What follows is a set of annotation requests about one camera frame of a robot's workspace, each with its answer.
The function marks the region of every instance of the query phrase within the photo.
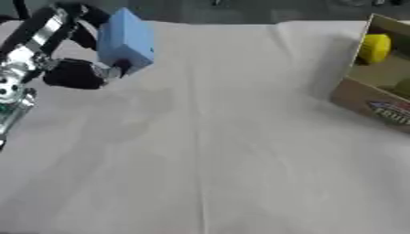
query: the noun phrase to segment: blue foam block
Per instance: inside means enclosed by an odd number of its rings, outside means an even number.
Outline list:
[[[115,12],[98,31],[99,60],[112,66],[118,59],[128,59],[133,67],[128,74],[154,62],[154,36],[147,22],[127,8]]]

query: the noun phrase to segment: yellow cylinder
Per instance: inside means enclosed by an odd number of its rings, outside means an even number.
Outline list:
[[[378,63],[386,59],[392,49],[392,40],[385,34],[366,35],[359,51],[359,57],[367,63]]]

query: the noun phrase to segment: cardboard box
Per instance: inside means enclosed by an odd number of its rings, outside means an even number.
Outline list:
[[[387,34],[391,38],[393,50],[383,62],[372,65],[360,62],[358,54],[367,34]],[[331,93],[331,100],[410,133],[410,101],[392,92],[404,79],[410,79],[410,25],[372,15],[346,76]]]

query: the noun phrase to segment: box label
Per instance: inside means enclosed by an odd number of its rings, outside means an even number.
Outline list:
[[[368,101],[372,112],[383,121],[394,125],[410,125],[410,111],[408,104],[392,104],[383,101]]]

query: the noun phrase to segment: black cable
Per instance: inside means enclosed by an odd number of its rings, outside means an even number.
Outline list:
[[[22,20],[30,18],[30,13],[28,12],[25,0],[13,0],[13,3],[15,5],[18,18]]]

